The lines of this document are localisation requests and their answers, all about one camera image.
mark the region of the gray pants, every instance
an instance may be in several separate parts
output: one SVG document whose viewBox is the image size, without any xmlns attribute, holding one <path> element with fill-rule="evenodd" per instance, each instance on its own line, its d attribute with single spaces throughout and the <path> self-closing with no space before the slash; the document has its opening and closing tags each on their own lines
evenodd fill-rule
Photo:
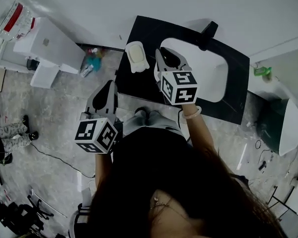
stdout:
<svg viewBox="0 0 298 238">
<path fill-rule="evenodd" d="M 29 135 L 23 135 L 16 139 L 12 139 L 18 134 L 24 134 L 28 128 L 23 123 L 12 123 L 6 126 L 0 126 L 0 138 L 2 140 L 5 157 L 19 147 L 27 146 L 31 143 Z"/>
<path fill-rule="evenodd" d="M 183 136 L 181 129 L 175 121 L 160 115 L 157 111 L 152 111 L 148 120 L 145 111 L 138 111 L 132 118 L 124 122 L 124 135 L 127 136 L 141 127 L 167 129 Z"/>
</svg>

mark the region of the blue object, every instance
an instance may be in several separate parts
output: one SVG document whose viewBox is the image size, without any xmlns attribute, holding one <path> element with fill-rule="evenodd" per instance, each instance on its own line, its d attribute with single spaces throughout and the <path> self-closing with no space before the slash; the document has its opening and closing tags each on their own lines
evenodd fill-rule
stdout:
<svg viewBox="0 0 298 238">
<path fill-rule="evenodd" d="M 93 70 L 99 71 L 101 67 L 101 58 L 87 58 L 87 64 L 93 66 Z"/>
</svg>

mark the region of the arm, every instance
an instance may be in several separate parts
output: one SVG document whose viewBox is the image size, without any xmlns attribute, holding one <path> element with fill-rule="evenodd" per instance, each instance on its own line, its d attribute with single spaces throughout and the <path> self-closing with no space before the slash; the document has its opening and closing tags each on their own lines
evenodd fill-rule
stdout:
<svg viewBox="0 0 298 238">
<path fill-rule="evenodd" d="M 110 154 L 95 154 L 96 170 L 95 170 L 95 183 L 96 188 L 98 188 L 99 183 L 104 179 L 113 163 L 111 161 Z"/>
<path fill-rule="evenodd" d="M 185 116 L 190 116 L 198 110 L 195 104 L 182 105 L 182 109 Z M 215 151 L 212 136 L 202 116 L 187 119 L 187 124 L 194 148 L 203 152 L 206 147 L 209 147 Z"/>
</svg>

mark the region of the gray floor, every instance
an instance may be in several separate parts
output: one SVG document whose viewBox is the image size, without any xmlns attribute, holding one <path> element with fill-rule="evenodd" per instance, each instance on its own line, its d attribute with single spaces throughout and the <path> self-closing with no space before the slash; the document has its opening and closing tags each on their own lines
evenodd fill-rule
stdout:
<svg viewBox="0 0 298 238">
<path fill-rule="evenodd" d="M 32 130 L 40 133 L 40 138 L 34 141 L 40 151 L 62 158 L 92 177 L 94 156 L 82 152 L 73 143 L 75 124 L 84 111 L 90 94 L 107 80 L 114 79 L 121 56 L 121 52 L 109 51 L 103 59 L 100 71 L 92 72 L 84 79 L 79 75 L 59 73 L 52 89 L 33 88 L 29 84 L 30 74 L 7 71 L 3 91 L 0 93 L 0 124 L 18 122 L 24 114 L 28 114 Z M 275 185 L 278 186 L 276 195 L 283 200 L 290 190 L 292 178 L 298 173 L 298 152 L 293 151 L 282 157 L 264 152 L 261 162 L 270 160 L 271 156 L 273 159 L 265 172 L 258 171 L 260 154 L 262 150 L 268 149 L 264 143 L 260 149 L 255 149 L 258 137 L 255 135 L 254 122 L 262 105 L 260 98 L 248 94 L 241 126 L 211 117 L 204 118 L 220 156 L 231 170 L 245 175 L 250 180 L 251 189 L 263 200 L 269 199 Z M 177 120 L 177 108 L 124 95 L 119 95 L 117 116 L 126 120 L 140 106 L 159 110 L 166 117 Z M 183 133 L 188 137 L 185 121 L 181 119 L 181 122 Z M 244 150 L 241 167 L 236 170 Z M 81 203 L 77 172 L 61 161 L 37 152 L 33 146 L 14 152 L 13 156 L 12 164 L 0 165 L 0 174 L 16 202 L 28 203 L 26 196 L 32 187 L 53 207 L 66 216 L 71 216 Z M 82 187 L 87 187 L 91 180 L 82 177 Z M 90 183 L 90 188 L 95 191 L 93 182 Z M 57 233 L 65 235 L 69 225 L 69 218 L 55 212 L 54 214 L 53 218 L 45 221 L 43 231 L 51 238 Z"/>
</svg>

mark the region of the bracelet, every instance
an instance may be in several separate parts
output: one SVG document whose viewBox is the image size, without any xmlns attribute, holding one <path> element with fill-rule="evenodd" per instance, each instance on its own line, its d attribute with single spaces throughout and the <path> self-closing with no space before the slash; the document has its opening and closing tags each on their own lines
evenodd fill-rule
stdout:
<svg viewBox="0 0 298 238">
<path fill-rule="evenodd" d="M 182 113 L 182 117 L 185 118 L 185 119 L 192 119 L 194 117 L 197 117 L 200 113 L 201 113 L 201 110 L 202 108 L 200 106 L 197 106 L 198 110 L 193 114 L 193 115 L 190 115 L 190 116 L 185 116 L 183 113 Z"/>
</svg>

